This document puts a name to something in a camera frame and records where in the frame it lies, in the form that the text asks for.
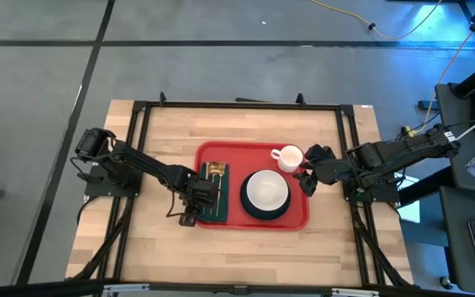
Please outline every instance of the floor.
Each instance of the floor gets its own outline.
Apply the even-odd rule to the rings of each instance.
[[[386,0],[327,2],[375,21],[387,35],[413,28],[433,7]],[[380,39],[355,19],[309,0],[124,0],[113,6],[102,35],[106,5],[107,0],[0,0],[0,40],[59,41],[53,44],[59,46],[0,43],[0,188],[6,191],[0,199],[0,285],[12,283],[16,276],[68,118],[75,115],[75,98],[85,101],[70,152],[86,128],[103,125],[111,99],[156,100],[159,92],[170,101],[245,97],[278,102],[294,101],[302,92],[309,103],[373,105],[382,138],[393,139],[402,125],[422,122],[425,114],[416,109],[416,102],[430,98],[455,46],[468,34],[467,19],[457,3],[438,7],[400,46],[364,47],[356,41]],[[474,13],[475,3],[467,5]],[[93,51],[91,43],[68,42],[95,40],[97,35],[104,40],[343,43],[321,47],[163,43],[101,47],[96,56],[98,48]],[[443,82],[459,82],[474,70],[471,45]],[[408,168],[407,175],[423,178],[446,164],[427,160]],[[66,166],[32,282],[63,279],[83,188],[75,170]],[[408,243],[407,251],[415,282],[440,290],[438,278],[447,273],[442,248]]]

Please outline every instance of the coffee cup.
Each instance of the coffee cup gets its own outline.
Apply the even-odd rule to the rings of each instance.
[[[281,171],[288,173],[295,172],[303,161],[302,150],[294,145],[287,145],[281,150],[273,149],[270,156],[278,160]]]

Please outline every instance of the red tray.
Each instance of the red tray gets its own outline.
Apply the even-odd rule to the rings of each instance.
[[[270,157],[272,149],[282,149],[289,144],[262,144],[209,141],[197,149],[195,170],[200,171],[204,162],[225,162],[230,166],[228,183],[228,219],[224,223],[198,221],[206,228],[230,229],[269,229],[279,231],[296,231],[309,221],[309,201],[302,192],[299,181],[293,173],[282,172],[276,160]],[[260,220],[250,216],[242,207],[239,199],[241,184],[251,173],[269,169],[278,172],[289,185],[291,200],[287,212],[278,219]]]

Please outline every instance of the white bowl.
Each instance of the white bowl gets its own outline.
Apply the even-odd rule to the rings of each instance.
[[[247,183],[248,200],[259,210],[279,209],[288,195],[289,188],[285,179],[271,170],[254,173]]]

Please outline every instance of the wooden tabletop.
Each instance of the wooden tabletop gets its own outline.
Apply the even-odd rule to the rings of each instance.
[[[111,101],[105,127],[119,139],[127,134],[132,105]],[[360,142],[379,141],[373,107],[354,108]],[[347,119],[344,122],[349,133]],[[292,143],[303,151],[320,144],[341,156],[333,111],[178,107],[152,108],[144,152],[168,164],[193,167],[195,151],[209,140]],[[80,272],[102,244],[111,202],[101,197],[83,211],[67,276]],[[340,183],[318,185],[309,201],[308,225],[293,232],[181,227],[177,217],[165,218],[171,202],[170,191],[144,175],[129,227],[123,281],[361,285],[349,206]],[[179,210],[176,203],[173,212]],[[397,214],[385,204],[376,203],[373,210],[380,247],[402,277],[412,281]],[[109,263],[114,262],[115,247],[112,251]],[[371,253],[367,247],[365,251],[374,281]],[[112,265],[108,268],[106,275],[111,276]]]

